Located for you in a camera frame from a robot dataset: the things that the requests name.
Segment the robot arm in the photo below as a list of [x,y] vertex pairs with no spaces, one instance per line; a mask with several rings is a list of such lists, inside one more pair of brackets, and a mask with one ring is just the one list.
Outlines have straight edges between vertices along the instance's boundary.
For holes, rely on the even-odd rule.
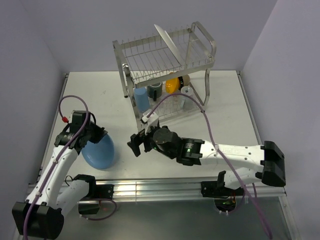
[[[286,185],[285,157],[272,141],[256,146],[213,145],[202,139],[179,137],[167,126],[160,127],[159,117],[155,113],[150,117],[143,116],[141,121],[145,124],[145,129],[133,134],[127,143],[136,157],[140,155],[139,145],[143,143],[145,152],[154,149],[186,166],[226,165],[217,151],[219,149],[238,168],[236,171],[245,185],[255,182],[273,187]],[[221,194],[224,196],[226,192],[239,187],[240,183],[231,170],[222,171],[219,173],[214,195],[220,196],[219,192],[223,192]]]
[[[55,148],[48,164],[45,168],[41,178],[33,191],[26,197],[24,202],[16,202],[12,208],[12,215],[19,233],[23,234],[23,227],[28,209],[31,203],[39,195],[39,189],[50,171],[50,167],[56,161],[57,155],[73,135],[80,129],[86,118],[85,111],[74,111],[72,113],[72,122],[63,129],[63,131],[56,137]],[[54,166],[49,179],[30,214],[27,233],[28,236],[56,239],[64,225],[64,217],[77,204],[79,200],[84,197],[91,198],[96,191],[96,180],[94,176],[77,175],[70,186],[59,195],[59,191],[65,177],[80,154],[81,150],[88,141],[98,143],[107,131],[103,127],[97,126],[92,121],[87,121],[82,132],[71,143],[58,163]]]

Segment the white cup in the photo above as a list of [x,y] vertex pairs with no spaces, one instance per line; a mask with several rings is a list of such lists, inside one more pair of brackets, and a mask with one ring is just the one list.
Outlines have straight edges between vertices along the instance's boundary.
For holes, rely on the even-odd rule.
[[[194,97],[194,90],[192,87],[190,86],[184,86],[181,88],[181,93],[188,95],[190,97]],[[185,96],[181,96],[181,108],[188,111],[191,110],[194,107],[194,101],[192,101],[190,98],[185,97]]]

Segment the mug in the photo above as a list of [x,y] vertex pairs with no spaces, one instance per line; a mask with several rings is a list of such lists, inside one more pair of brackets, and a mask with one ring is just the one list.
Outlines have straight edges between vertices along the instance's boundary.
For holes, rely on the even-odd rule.
[[155,102],[162,94],[162,82],[147,86],[146,92],[148,97]]

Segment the stainless steel dish rack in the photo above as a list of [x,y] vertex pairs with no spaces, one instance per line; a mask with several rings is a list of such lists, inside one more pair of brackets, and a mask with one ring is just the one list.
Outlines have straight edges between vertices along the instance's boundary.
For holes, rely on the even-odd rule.
[[[196,27],[202,33],[202,37],[204,36],[208,40],[209,49],[196,35]],[[199,97],[192,81],[190,87],[193,88],[195,98],[204,109],[209,101],[210,70],[214,66],[216,55],[215,40],[198,21],[193,22],[191,27],[170,30],[168,34],[178,48],[184,62],[177,61],[159,34],[153,34],[145,38],[140,37],[140,39],[134,39],[133,41],[128,40],[128,42],[122,41],[121,44],[117,40],[112,42],[123,95],[125,98],[130,97],[138,130],[142,129],[140,121],[142,113],[139,113],[136,105],[134,88],[147,87],[204,70],[205,99],[202,100]],[[194,105],[193,111],[198,111],[196,105]],[[169,97],[159,107],[157,114],[160,121],[164,121],[186,114],[186,112],[181,109],[177,99]]]

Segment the white wall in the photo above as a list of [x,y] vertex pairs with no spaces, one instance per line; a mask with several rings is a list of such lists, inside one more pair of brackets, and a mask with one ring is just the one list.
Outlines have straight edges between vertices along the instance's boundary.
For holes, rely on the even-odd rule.
[[11,214],[39,170],[63,75],[18,0],[0,1],[0,239],[12,239]]
[[285,155],[302,239],[319,239],[320,1],[278,0],[243,70],[263,140]]
[[200,21],[215,69],[242,70],[277,0],[21,0],[65,71],[116,71],[112,41]]

